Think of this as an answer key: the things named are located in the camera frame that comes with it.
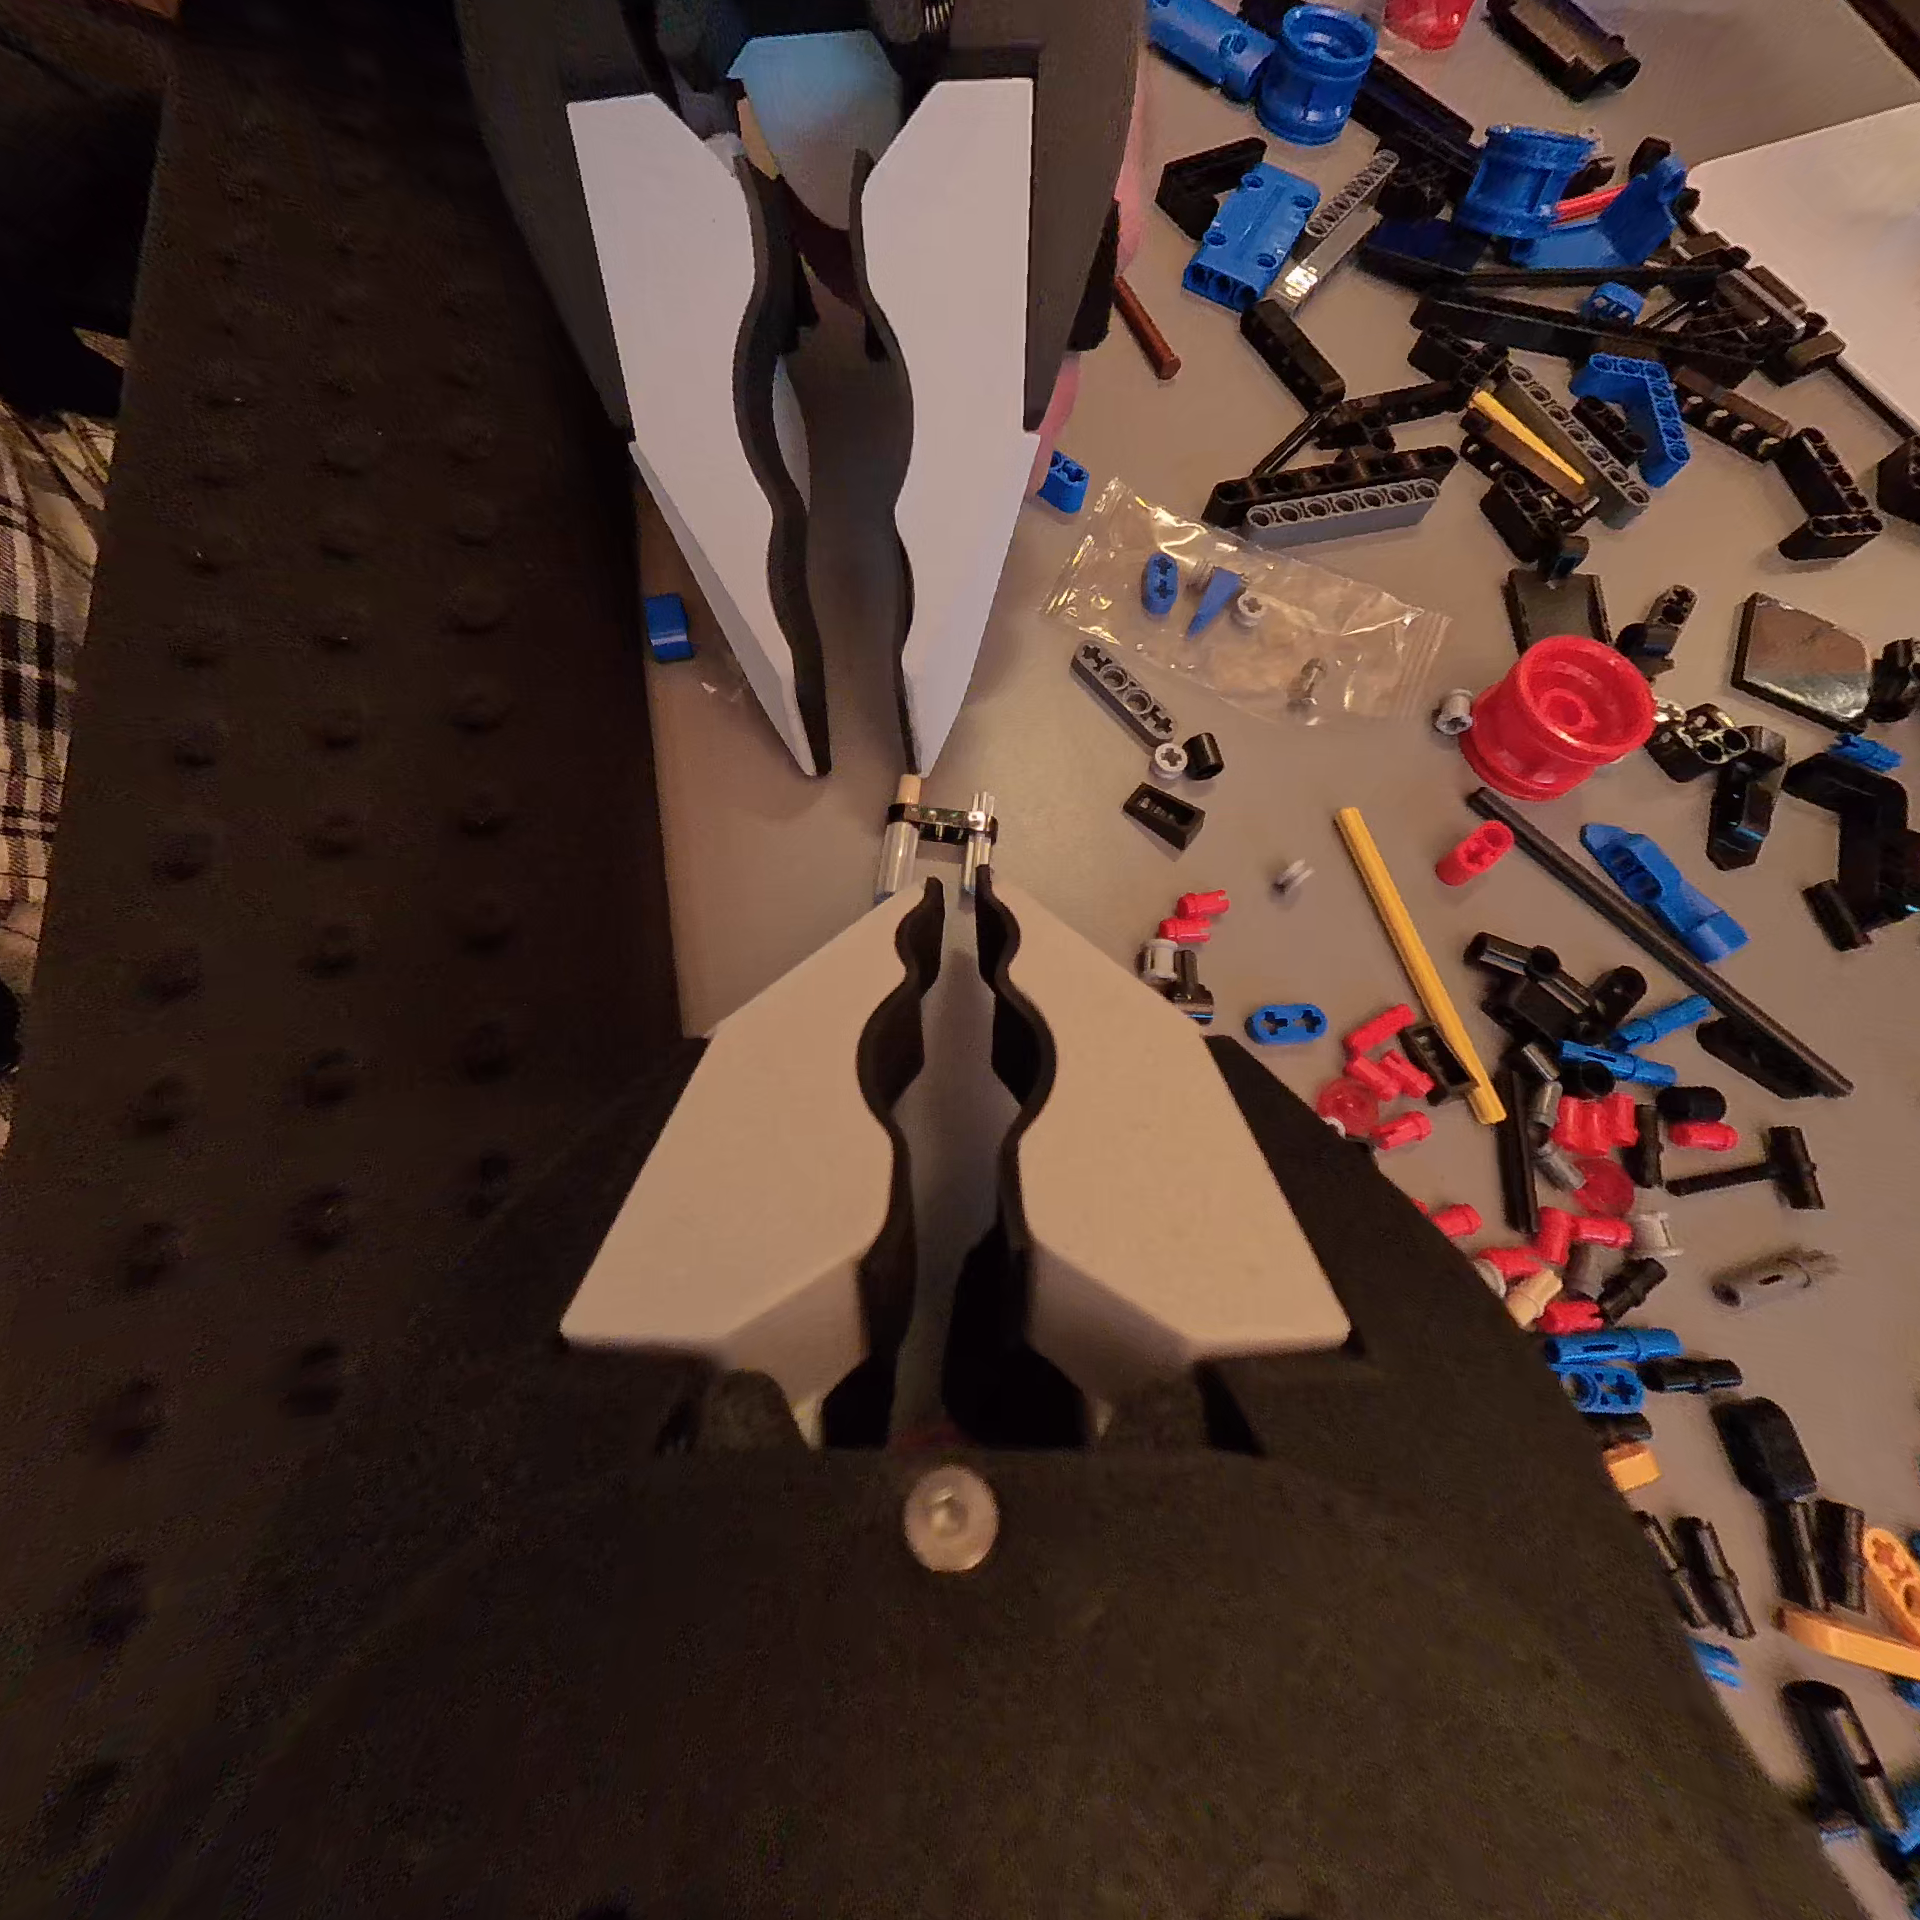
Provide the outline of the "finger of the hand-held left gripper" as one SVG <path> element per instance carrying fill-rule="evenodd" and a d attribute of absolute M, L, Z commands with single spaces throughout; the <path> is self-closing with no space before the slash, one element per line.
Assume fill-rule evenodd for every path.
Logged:
<path fill-rule="evenodd" d="M 903 377 L 907 763 L 962 711 L 1040 437 L 1024 421 L 1035 82 L 939 80 L 855 185 L 855 272 Z"/>
<path fill-rule="evenodd" d="M 779 187 L 654 94 L 571 103 L 567 126 L 635 466 L 775 731 L 823 777 L 807 441 L 784 375 L 800 256 Z"/>

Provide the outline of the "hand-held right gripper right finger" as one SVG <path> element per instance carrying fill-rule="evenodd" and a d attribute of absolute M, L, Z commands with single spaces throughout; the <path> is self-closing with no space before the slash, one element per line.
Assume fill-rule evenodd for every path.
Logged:
<path fill-rule="evenodd" d="M 1072 1449 L 1211 1362 L 1339 1351 L 1353 1321 L 1205 1029 L 990 873 L 976 965 L 1013 1115 L 951 1303 L 960 1433 Z"/>

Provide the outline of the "pile of small colourful pins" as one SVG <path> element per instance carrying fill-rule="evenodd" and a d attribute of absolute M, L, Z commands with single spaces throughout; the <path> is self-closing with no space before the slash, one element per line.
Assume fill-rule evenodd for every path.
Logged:
<path fill-rule="evenodd" d="M 1481 1131 L 1465 1120 L 1445 1120 L 1456 1134 L 1479 1134 L 1483 1143 L 1520 1138 L 1525 1173 L 1520 1175 L 1518 1200 L 1534 1193 L 1529 1186 L 1536 1173 L 1534 1134 L 1529 1122 L 1534 1081 L 1522 1072 L 1518 1088 L 1520 1118 L 1513 1120 L 1515 1102 L 1506 1099 L 1509 1120 Z M 1474 1575 L 1493 1598 L 1470 1602 L 1470 1625 L 1458 1630 L 1435 1627 L 1433 1634 L 1458 1641 L 1465 1648 L 1470 1630 L 1479 1641 L 1515 1643 L 1531 1639 L 1550 1646 L 1547 1689 L 1570 1691 L 1586 1687 L 1595 1696 L 1618 1696 L 1618 1710 L 1632 1723 L 1627 1733 L 1639 1739 L 1653 1730 L 1653 1721 L 1666 1723 L 1680 1705 L 1680 1694 L 1701 1691 L 1701 1685 L 1680 1678 L 1680 1666 L 1691 1671 L 1694 1659 L 1682 1648 L 1682 1634 L 1698 1634 L 1723 1641 L 1714 1634 L 1712 1621 L 1687 1625 L 1673 1616 L 1673 1598 L 1657 1554 L 1641 1545 L 1639 1525 L 1630 1518 L 1627 1502 L 1609 1474 L 1602 1447 L 1577 1408 L 1561 1410 L 1566 1392 L 1538 1360 L 1541 1339 L 1531 1321 L 1520 1333 L 1495 1335 L 1495 1321 L 1506 1328 L 1506 1312 L 1497 1307 L 1465 1305 L 1470 1266 L 1477 1269 L 1477 1285 L 1483 1282 L 1499 1305 L 1506 1294 L 1520 1296 L 1520 1307 L 1543 1307 L 1568 1321 L 1563 1333 L 1605 1333 L 1618 1328 L 1598 1319 L 1593 1301 L 1577 1291 L 1566 1296 L 1559 1287 L 1563 1266 L 1541 1259 L 1538 1232 L 1520 1234 L 1511 1221 L 1502 1225 L 1502 1209 L 1488 1186 L 1493 1173 L 1481 1179 L 1490 1202 L 1483 1223 L 1465 1198 L 1454 1202 L 1451 1189 L 1440 1195 L 1445 1207 L 1408 1207 L 1440 1214 L 1442 1227 L 1454 1243 L 1451 1255 L 1438 1255 L 1438 1239 L 1429 1230 L 1374 1227 L 1385 1221 L 1394 1202 L 1385 1200 L 1385 1184 L 1397 1179 L 1394 1166 L 1408 1152 L 1387 1154 L 1387 1168 L 1376 1177 L 1374 1141 L 1367 1129 L 1349 1127 L 1358 1143 L 1337 1143 L 1326 1154 L 1310 1154 L 1307 1184 L 1321 1173 L 1337 1179 L 1335 1200 L 1321 1207 L 1323 1227 L 1360 1230 L 1360 1253 L 1381 1257 L 1392 1275 L 1381 1280 L 1387 1301 L 1387 1360 L 1406 1362 L 1406 1381 L 1392 1387 L 1392 1410 L 1401 1415 L 1401 1390 L 1410 1406 L 1410 1438 L 1383 1438 L 1383 1465 L 1360 1470 L 1362 1493 L 1387 1495 L 1397 1513 L 1415 1495 L 1435 1495 L 1440 1504 L 1435 1534 L 1435 1563 L 1465 1579 Z M 1534 1193 L 1543 1205 L 1547 1253 L 1568 1255 L 1575 1262 L 1575 1278 L 1598 1287 L 1627 1255 L 1634 1253 L 1634 1211 L 1627 1200 L 1662 1200 L 1659 1193 L 1634 1189 L 1618 1166 L 1616 1154 L 1579 1154 L 1566 1145 L 1547 1147 L 1550 1161 L 1566 1161 L 1561 1177 L 1550 1175 L 1543 1191 Z M 1865 1221 L 1856 1230 L 1842 1230 L 1842 1253 L 1870 1257 L 1858 1269 L 1831 1273 L 1833 1301 L 1813 1303 L 1813 1294 L 1797 1298 L 1803 1305 L 1776 1305 L 1774 1330 L 1765 1330 L 1755 1314 L 1742 1335 L 1735 1328 L 1733 1360 L 1753 1360 L 1742 1394 L 1733 1390 L 1717 1397 L 1689 1401 L 1694 1413 L 1678 1413 L 1714 1461 L 1705 1467 L 1682 1461 L 1680 1479 L 1671 1486 L 1705 1490 L 1710 1504 L 1735 1504 L 1746 1520 L 1735 1520 L 1735 1547 L 1755 1550 L 1771 1568 L 1767 1541 L 1778 1538 L 1778 1557 L 1785 1561 L 1787 1522 L 1762 1522 L 1760 1504 L 1733 1486 L 1733 1470 L 1721 1458 L 1719 1440 L 1707 1431 L 1707 1401 L 1762 1399 L 1771 1394 L 1799 1422 L 1799 1433 L 1813 1442 L 1813 1458 L 1833 1477 L 1831 1499 L 1851 1502 L 1863 1509 L 1867 1525 L 1890 1527 L 1893 1543 L 1906 1552 L 1906 1534 L 1915 1525 L 1915 1255 L 1904 1241 L 1888 1255 L 1888 1243 L 1874 1255 L 1865 1230 L 1915 1230 L 1915 1202 L 1909 1193 L 1902 1202 L 1865 1193 L 1865 1175 L 1842 1175 L 1840 1198 L 1865 1200 Z M 1915 1643 L 1895 1632 L 1872 1598 L 1865 1598 L 1865 1614 L 1833 1607 L 1831 1611 L 1803 1609 L 1808 1618 L 1822 1621 L 1819 1637 L 1829 1641 L 1886 1641 L 1890 1650 L 1911 1655 L 1915 1669 Z M 1893 1840 L 1863 1840 L 1874 1851 L 1890 1851 L 1899 1863 L 1915 1856 L 1915 1673 L 1902 1678 L 1879 1666 L 1847 1664 L 1810 1643 L 1776 1632 L 1771 1614 L 1758 1627 L 1760 1639 L 1746 1648 L 1760 1648 L 1760 1678 L 1785 1682 L 1819 1680 L 1835 1682 L 1858 1707 L 1874 1735 L 1890 1735 L 1895 1765 L 1890 1792 L 1897 1808 Z"/>

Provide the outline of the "grey desk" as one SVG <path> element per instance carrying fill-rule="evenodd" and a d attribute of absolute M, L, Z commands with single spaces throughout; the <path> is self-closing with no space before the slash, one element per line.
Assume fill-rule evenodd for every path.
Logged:
<path fill-rule="evenodd" d="M 1851 5 L 1593 5 L 1641 59 L 1625 94 L 1586 110 L 1625 160 L 1641 137 L 1666 137 L 1689 162 L 1760 149 L 1829 126 L 1915 103 L 1915 75 Z M 1138 82 L 1138 251 L 1122 272 L 1182 357 L 1161 384 L 1120 322 L 1086 361 L 1065 450 L 1090 471 L 1093 496 L 1113 478 L 1179 512 L 1195 514 L 1214 482 L 1246 473 L 1303 418 L 1298 402 L 1248 354 L 1230 313 L 1184 293 L 1193 245 L 1154 206 L 1161 165 L 1255 128 L 1159 55 Z M 754 697 L 738 706 L 702 693 L 697 674 L 718 670 L 725 647 L 699 640 L 695 663 L 649 672 L 667 894 L 674 919 L 681 1010 L 704 1029 L 839 930 L 873 887 L 880 809 L 896 782 L 896 729 L 873 651 L 885 567 L 862 514 L 873 494 L 864 473 L 864 425 L 880 416 L 880 368 L 862 352 L 855 320 L 823 309 L 795 373 L 821 466 L 827 514 L 816 526 L 814 581 L 827 603 L 832 645 L 832 775 L 805 779 L 761 722 Z M 1120 814 L 1145 779 L 1145 759 L 1088 688 L 1072 683 L 1074 642 L 1040 601 L 1067 562 L 1086 517 L 1040 503 L 1022 510 L 1003 567 L 990 633 L 969 702 L 928 791 L 965 800 L 992 791 L 1001 805 L 1001 864 L 1013 885 L 1042 901 L 1102 951 L 1129 962 L 1141 939 L 1184 889 L 1225 889 L 1232 912 L 1211 942 L 1202 978 L 1218 999 L 1218 1024 L 1262 1001 L 1317 1001 L 1335 1026 L 1406 997 L 1406 978 L 1335 830 L 1355 805 L 1479 1045 L 1493 1026 L 1467 999 L 1458 955 L 1477 928 L 1529 937 L 1570 965 L 1643 965 L 1582 901 L 1522 853 L 1463 889 L 1433 878 L 1433 862 L 1474 818 L 1463 807 L 1472 770 L 1429 725 L 1433 697 L 1479 688 L 1511 663 L 1513 633 L 1502 578 L 1513 558 L 1483 521 L 1483 480 L 1456 471 L 1429 519 L 1410 530 L 1337 542 L 1326 565 L 1454 622 L 1438 690 L 1410 718 L 1305 727 L 1253 718 L 1216 695 L 1138 674 L 1182 718 L 1214 731 L 1225 773 L 1191 793 L 1207 811 L 1193 848 L 1173 855 Z M 1915 633 L 1915 530 L 1893 523 L 1863 553 L 1826 567 L 1790 567 L 1776 553 L 1792 496 L 1778 478 L 1717 446 L 1657 494 L 1641 523 L 1600 530 L 1591 571 L 1614 619 L 1646 610 L 1662 587 L 1687 583 L 1698 603 L 1669 683 L 1689 702 L 1723 699 L 1758 715 L 1803 752 L 1817 729 L 1723 681 L 1737 613 L 1751 592 L 1838 617 L 1886 642 Z M 1865 1175 L 1865 1193 L 1915 1202 L 1915 923 L 1886 928 L 1858 951 L 1831 949 L 1803 889 L 1835 873 L 1831 816 L 1783 800 L 1751 871 L 1717 873 L 1701 855 L 1705 784 L 1673 784 L 1646 757 L 1541 807 L 1541 830 L 1582 857 L 1577 830 L 1598 818 L 1648 832 L 1749 930 L 1730 978 L 1856 1083 L 1849 1097 L 1781 1102 L 1721 1072 L 1691 1040 L 1657 1047 L 1687 1077 L 1728 1090 L 1749 1161 L 1760 1127 L 1799 1125 L 1826 1195 L 1822 1211 L 1794 1211 L 1760 1186 L 1685 1198 L 1671 1223 L 1685 1255 L 1653 1294 L 1653 1321 L 1707 1337 L 1707 1355 L 1730 1358 L 1735 1328 L 1776 1305 L 1829 1305 L 1831 1273 L 1872 1255 L 1845 1255 L 1842 1230 L 1865 1223 L 1865 1200 L 1840 1198 L 1840 1177 Z M 1271 896 L 1291 859 L 1312 864 L 1294 903 Z"/>

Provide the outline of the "blue round tube piece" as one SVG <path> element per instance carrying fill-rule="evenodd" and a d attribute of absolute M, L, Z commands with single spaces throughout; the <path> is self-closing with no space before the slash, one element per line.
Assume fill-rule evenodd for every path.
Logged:
<path fill-rule="evenodd" d="M 1248 105 L 1278 50 L 1271 32 L 1218 2 L 1145 2 L 1147 46 L 1223 98 Z"/>

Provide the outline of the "blue rectangular panel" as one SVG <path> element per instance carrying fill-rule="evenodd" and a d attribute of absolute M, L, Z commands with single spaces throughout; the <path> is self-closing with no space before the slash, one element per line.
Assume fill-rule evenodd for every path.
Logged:
<path fill-rule="evenodd" d="M 1319 183 L 1273 162 L 1255 165 L 1216 201 L 1184 267 L 1184 293 L 1232 313 L 1253 309 L 1275 286 L 1321 199 Z"/>

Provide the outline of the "blue wheel rim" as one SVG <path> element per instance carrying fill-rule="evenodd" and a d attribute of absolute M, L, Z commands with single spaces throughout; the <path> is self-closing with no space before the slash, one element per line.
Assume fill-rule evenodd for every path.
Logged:
<path fill-rule="evenodd" d="M 1280 11 L 1271 41 L 1255 87 L 1259 126 L 1296 149 L 1337 142 L 1374 69 L 1376 25 L 1360 11 L 1301 2 Z"/>

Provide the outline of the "long yellow axle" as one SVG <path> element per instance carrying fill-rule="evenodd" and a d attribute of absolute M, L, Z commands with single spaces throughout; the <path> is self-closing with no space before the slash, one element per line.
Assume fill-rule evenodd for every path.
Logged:
<path fill-rule="evenodd" d="M 1456 1008 L 1447 981 L 1426 949 L 1417 921 L 1408 912 L 1406 898 L 1385 864 L 1371 827 L 1365 823 L 1358 807 L 1339 807 L 1333 821 L 1360 878 L 1362 891 L 1367 894 L 1383 935 L 1399 958 L 1399 967 L 1417 994 L 1429 1024 L 1438 1029 L 1440 1038 L 1467 1074 L 1467 1106 L 1472 1115 L 1483 1127 L 1497 1127 L 1506 1120 L 1506 1104 Z"/>

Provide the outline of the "grey long beam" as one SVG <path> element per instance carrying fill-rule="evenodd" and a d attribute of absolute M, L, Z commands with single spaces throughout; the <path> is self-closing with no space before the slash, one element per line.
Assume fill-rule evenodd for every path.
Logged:
<path fill-rule="evenodd" d="M 1321 496 L 1257 503 L 1239 537 L 1269 551 L 1397 533 L 1419 523 L 1438 503 L 1440 482 L 1413 480 Z"/>

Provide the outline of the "long black axle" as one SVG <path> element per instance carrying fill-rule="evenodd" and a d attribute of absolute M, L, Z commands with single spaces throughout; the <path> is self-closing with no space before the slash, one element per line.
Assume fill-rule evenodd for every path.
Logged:
<path fill-rule="evenodd" d="M 1547 832 L 1531 825 L 1518 814 L 1513 805 L 1502 800 L 1495 791 L 1477 786 L 1463 798 L 1465 807 L 1486 823 L 1504 825 L 1515 834 L 1518 850 L 1525 853 L 1543 873 L 1552 875 L 1568 894 L 1582 901 L 1591 912 L 1602 917 L 1627 942 L 1639 946 L 1646 955 L 1659 962 L 1678 981 L 1687 983 L 1691 992 L 1707 999 L 1707 1003 L 1730 1022 L 1735 1029 L 1760 1045 L 1760 1056 L 1776 1065 L 1787 1065 L 1787 1077 L 1803 1088 L 1801 1097 L 1849 1097 L 1856 1083 L 1833 1063 L 1819 1056 L 1810 1045 L 1797 1038 L 1787 1026 L 1774 1019 L 1753 999 L 1744 997 L 1723 974 L 1694 958 L 1666 928 L 1662 928 L 1643 907 L 1630 903 L 1607 878 L 1582 866 L 1566 848 L 1561 848 Z"/>

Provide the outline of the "blue curved fairing piece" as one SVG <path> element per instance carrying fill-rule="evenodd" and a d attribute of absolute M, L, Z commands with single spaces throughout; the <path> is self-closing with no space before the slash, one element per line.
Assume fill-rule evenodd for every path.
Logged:
<path fill-rule="evenodd" d="M 1701 894 L 1653 837 L 1584 823 L 1577 839 L 1616 889 L 1701 965 L 1714 967 L 1749 946 L 1746 928 Z"/>

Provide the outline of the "blue thick angled beam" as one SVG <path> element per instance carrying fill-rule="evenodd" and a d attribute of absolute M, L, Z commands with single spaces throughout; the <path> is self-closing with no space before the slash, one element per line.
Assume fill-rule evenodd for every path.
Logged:
<path fill-rule="evenodd" d="M 1659 359 L 1595 352 L 1570 377 L 1579 400 L 1614 405 L 1639 434 L 1643 485 L 1664 489 L 1691 457 L 1691 443 L 1673 377 Z"/>

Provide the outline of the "black curved panel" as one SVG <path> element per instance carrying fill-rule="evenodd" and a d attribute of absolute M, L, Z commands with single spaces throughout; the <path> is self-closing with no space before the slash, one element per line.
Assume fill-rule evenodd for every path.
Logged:
<path fill-rule="evenodd" d="M 1520 656 L 1547 638 L 1584 638 L 1609 649 L 1616 645 L 1595 574 L 1573 569 L 1545 576 L 1536 567 L 1513 567 L 1504 576 L 1502 597 Z"/>

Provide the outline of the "pile of black beam pieces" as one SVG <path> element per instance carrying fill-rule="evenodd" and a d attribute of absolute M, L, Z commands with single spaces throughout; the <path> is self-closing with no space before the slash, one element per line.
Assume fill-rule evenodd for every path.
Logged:
<path fill-rule="evenodd" d="M 1829 434 L 1742 389 L 1751 377 L 1783 389 L 1835 368 L 1842 338 L 1765 265 L 1703 231 L 1694 190 L 1639 267 L 1525 272 L 1499 242 L 1454 226 L 1486 135 L 1385 59 L 1360 87 L 1351 123 L 1376 146 L 1323 194 L 1271 293 L 1243 313 L 1214 304 L 1303 418 L 1253 471 L 1214 485 L 1200 521 L 1239 535 L 1262 503 L 1419 478 L 1445 491 L 1454 473 L 1479 473 L 1479 512 L 1518 569 L 1579 569 L 1595 530 L 1641 523 L 1671 487 L 1643 485 L 1641 437 L 1614 405 L 1570 391 L 1595 352 L 1618 352 L 1669 368 L 1689 443 L 1723 446 L 1787 487 L 1799 519 L 1776 546 L 1783 565 L 1833 565 L 1877 542 L 1888 517 L 1915 523 L 1915 437 L 1879 464 L 1865 494 Z M 1195 247 L 1216 201 L 1259 162 L 1273 162 L 1259 135 L 1175 158 L 1157 203 Z M 1483 439 L 1483 423 L 1467 416 L 1479 386 L 1579 464 L 1591 494 L 1550 487 L 1552 473 L 1529 471 L 1527 450 L 1506 434 Z M 1742 734 L 1714 709 L 1673 709 L 1662 677 L 1694 603 L 1689 583 L 1671 585 L 1639 624 L 1614 629 L 1614 649 L 1650 683 L 1659 711 L 1648 757 L 1673 782 L 1717 779 L 1714 869 L 1753 866 L 1776 800 L 1794 795 L 1838 825 L 1835 875 L 1806 889 L 1824 939 L 1851 953 L 1915 921 L 1915 816 L 1899 770 L 1872 775 L 1833 759 L 1842 731 L 1781 709 L 1824 731 L 1822 752 L 1785 763 L 1771 734 Z M 1915 638 L 1867 649 L 1874 674 L 1858 734 L 1874 738 L 1915 715 Z"/>

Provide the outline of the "black flat square panel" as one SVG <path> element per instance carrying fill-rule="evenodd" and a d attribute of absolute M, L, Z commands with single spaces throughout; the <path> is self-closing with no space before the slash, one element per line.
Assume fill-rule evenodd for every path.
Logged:
<path fill-rule="evenodd" d="M 1833 731 L 1865 725 L 1874 656 L 1856 633 L 1765 592 L 1744 599 L 1730 683 Z"/>

